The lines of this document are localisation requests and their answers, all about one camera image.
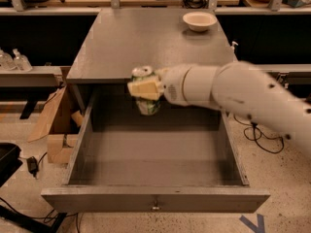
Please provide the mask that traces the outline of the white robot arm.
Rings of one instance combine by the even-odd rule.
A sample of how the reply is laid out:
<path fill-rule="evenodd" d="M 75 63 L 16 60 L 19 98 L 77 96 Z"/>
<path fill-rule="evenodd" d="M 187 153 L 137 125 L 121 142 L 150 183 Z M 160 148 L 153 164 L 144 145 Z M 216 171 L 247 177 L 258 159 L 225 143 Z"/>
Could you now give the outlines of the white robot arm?
<path fill-rule="evenodd" d="M 279 133 L 311 157 L 311 106 L 292 95 L 270 75 L 245 61 L 224 66 L 182 64 L 139 70 L 127 84 L 131 96 L 164 97 L 179 106 L 230 112 Z"/>

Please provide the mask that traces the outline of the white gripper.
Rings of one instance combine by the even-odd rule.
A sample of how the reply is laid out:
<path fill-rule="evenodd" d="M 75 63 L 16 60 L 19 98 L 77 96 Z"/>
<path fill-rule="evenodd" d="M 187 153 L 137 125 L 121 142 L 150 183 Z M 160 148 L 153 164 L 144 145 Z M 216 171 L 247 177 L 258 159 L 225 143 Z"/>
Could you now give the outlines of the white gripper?
<path fill-rule="evenodd" d="M 184 80 L 189 70 L 190 67 L 182 65 L 156 69 L 155 74 L 161 78 L 164 93 L 158 78 L 136 80 L 128 83 L 127 87 L 133 97 L 156 101 L 163 94 L 169 103 L 187 106 L 189 103 L 184 96 Z"/>

